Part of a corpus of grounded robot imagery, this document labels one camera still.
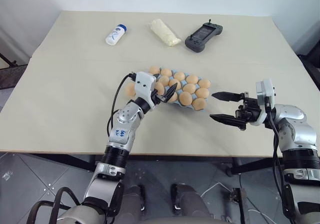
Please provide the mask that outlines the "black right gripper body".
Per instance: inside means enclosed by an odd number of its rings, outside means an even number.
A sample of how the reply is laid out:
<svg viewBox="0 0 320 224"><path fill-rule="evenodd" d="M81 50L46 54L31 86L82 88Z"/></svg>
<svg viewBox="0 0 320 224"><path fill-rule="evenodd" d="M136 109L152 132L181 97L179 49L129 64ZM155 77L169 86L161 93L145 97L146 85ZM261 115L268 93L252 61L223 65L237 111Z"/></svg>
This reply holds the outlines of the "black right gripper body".
<svg viewBox="0 0 320 224"><path fill-rule="evenodd" d="M242 100L243 103L235 111L235 117L241 120L238 127L244 131L247 123L255 122L258 119L261 109L258 105L258 100L250 98L248 92L239 94L239 100Z"/></svg>

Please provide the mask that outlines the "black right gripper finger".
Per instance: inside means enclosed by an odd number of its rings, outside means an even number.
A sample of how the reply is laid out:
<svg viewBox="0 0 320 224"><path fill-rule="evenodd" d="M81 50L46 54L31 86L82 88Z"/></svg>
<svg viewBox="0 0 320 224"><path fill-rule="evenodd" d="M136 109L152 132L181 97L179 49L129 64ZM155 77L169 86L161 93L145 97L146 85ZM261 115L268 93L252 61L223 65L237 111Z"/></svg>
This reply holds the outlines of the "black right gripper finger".
<svg viewBox="0 0 320 224"><path fill-rule="evenodd" d="M246 120L236 118L232 115L227 114L210 114L209 115L212 119L214 119L217 122L220 122L225 125L238 127L240 130L246 129Z"/></svg>
<svg viewBox="0 0 320 224"><path fill-rule="evenodd" d="M230 102L230 101L239 102L241 100L244 100L245 98L244 93L237 94L237 93L224 92L224 91L213 93L211 96L218 100L226 101L226 102Z"/></svg>

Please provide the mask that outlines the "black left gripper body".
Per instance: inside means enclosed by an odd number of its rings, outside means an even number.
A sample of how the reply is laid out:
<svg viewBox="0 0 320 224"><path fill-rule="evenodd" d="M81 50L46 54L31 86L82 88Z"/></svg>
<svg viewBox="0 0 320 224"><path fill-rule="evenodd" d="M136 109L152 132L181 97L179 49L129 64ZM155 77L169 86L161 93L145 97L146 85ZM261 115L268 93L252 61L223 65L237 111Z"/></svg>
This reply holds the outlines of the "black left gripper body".
<svg viewBox="0 0 320 224"><path fill-rule="evenodd" d="M151 93L151 100L153 102L154 105L158 105L161 102L163 103L167 103L168 99L166 96L162 96L160 94L158 94L157 90L153 90Z"/></svg>

